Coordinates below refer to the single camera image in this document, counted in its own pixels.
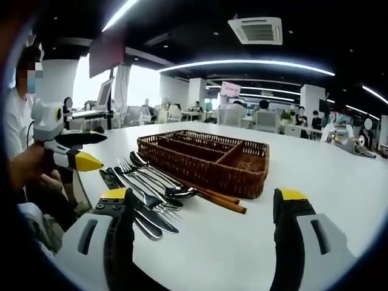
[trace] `ceiling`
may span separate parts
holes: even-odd
[[[87,46],[63,38],[96,38],[127,0],[52,1],[36,26],[46,59],[79,58]],[[170,63],[217,59],[266,59],[308,65],[318,72],[280,65],[222,64],[165,72],[181,78],[259,79],[279,82],[231,81],[247,87],[298,92],[303,84],[324,87],[329,99],[375,116],[388,105],[362,89],[366,85],[388,99],[388,20],[372,4],[329,5],[222,0],[139,0],[118,22],[128,47]],[[242,45],[227,21],[273,16],[282,20],[283,45]],[[163,69],[165,64],[136,56],[139,65]],[[274,93],[279,97],[291,97]]]

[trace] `shirt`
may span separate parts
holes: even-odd
[[[239,115],[241,118],[245,117],[245,108],[240,104],[235,103],[235,104],[228,105],[226,109],[234,109],[239,112]]]
[[[27,130],[32,122],[33,95],[26,94],[22,100],[16,88],[11,89],[5,107],[5,148],[8,158],[14,158],[27,147]],[[33,142],[33,128],[28,134],[28,144]]]
[[[334,123],[329,123],[325,126],[322,132],[321,142],[326,142],[330,132],[334,129]],[[349,138],[354,138],[353,127],[350,124],[346,124],[346,132]]]

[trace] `brown woven tray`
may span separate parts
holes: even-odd
[[[167,173],[199,187],[256,198],[268,175],[267,144],[180,130],[138,138],[139,152]]]

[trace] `monitor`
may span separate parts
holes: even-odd
[[[124,34],[120,27],[104,31],[89,47],[89,78],[122,64],[124,55]]]
[[[96,107],[98,108],[107,107],[109,94],[112,90],[113,79],[114,78],[110,78],[108,81],[101,84],[101,88],[99,89],[99,93],[98,93]]]

